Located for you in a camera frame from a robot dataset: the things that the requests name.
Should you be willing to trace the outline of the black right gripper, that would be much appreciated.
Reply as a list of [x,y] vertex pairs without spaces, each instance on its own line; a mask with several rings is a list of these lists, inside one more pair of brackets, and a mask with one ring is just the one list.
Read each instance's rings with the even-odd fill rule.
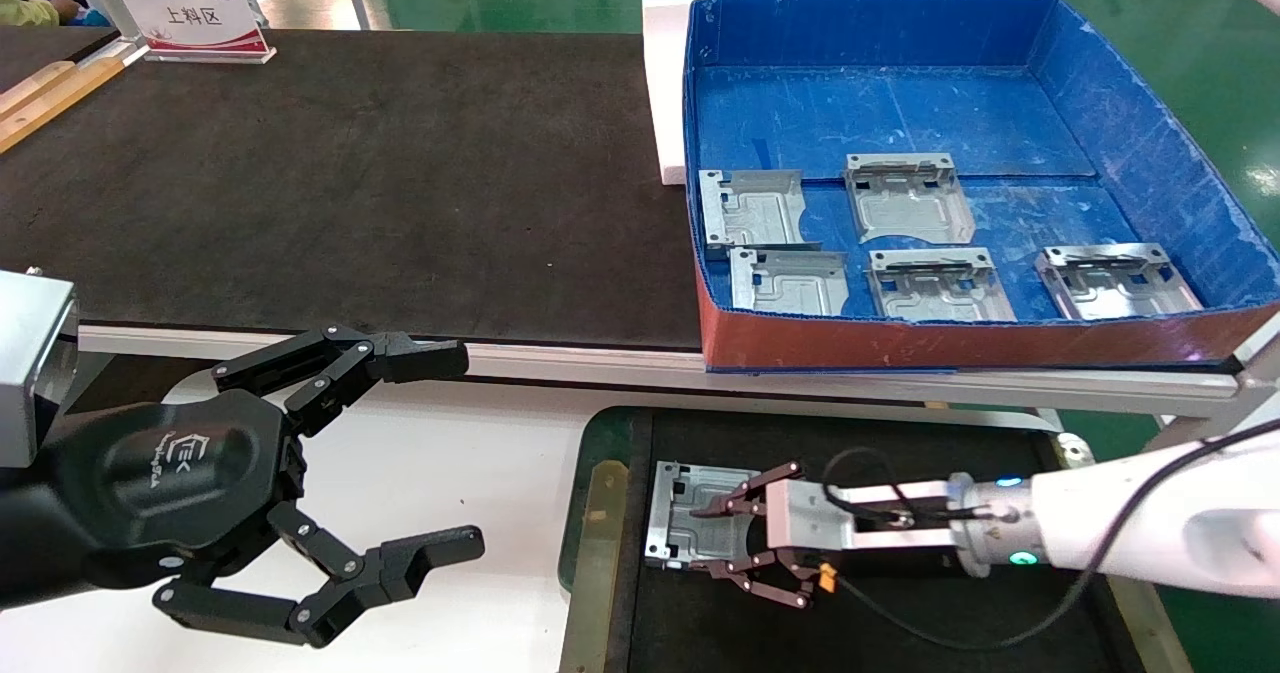
[[[755,473],[733,491],[716,495],[696,518],[765,516],[765,489],[782,480],[799,480],[799,462],[777,464]],[[726,580],[737,590],[797,610],[812,608],[817,571],[827,564],[840,574],[956,574],[954,548],[873,548],[822,551],[801,548],[771,548],[737,560],[709,560],[708,574]]]

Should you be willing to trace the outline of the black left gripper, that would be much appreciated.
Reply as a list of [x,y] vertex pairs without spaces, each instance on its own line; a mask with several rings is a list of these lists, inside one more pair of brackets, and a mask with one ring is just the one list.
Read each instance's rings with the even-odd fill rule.
[[[154,605],[189,629],[328,646],[364,613],[415,599],[436,568],[479,559],[485,542],[468,525],[357,554],[283,503],[303,491],[296,436],[312,438],[378,383],[467,372],[463,342],[329,326],[218,363],[214,398],[82,415],[45,453],[59,525],[76,535],[65,550],[77,576],[95,589],[138,589],[188,563],[244,566],[273,534],[325,574],[317,591],[293,601],[216,589],[216,573],[193,568]],[[294,385],[285,415],[261,399]]]

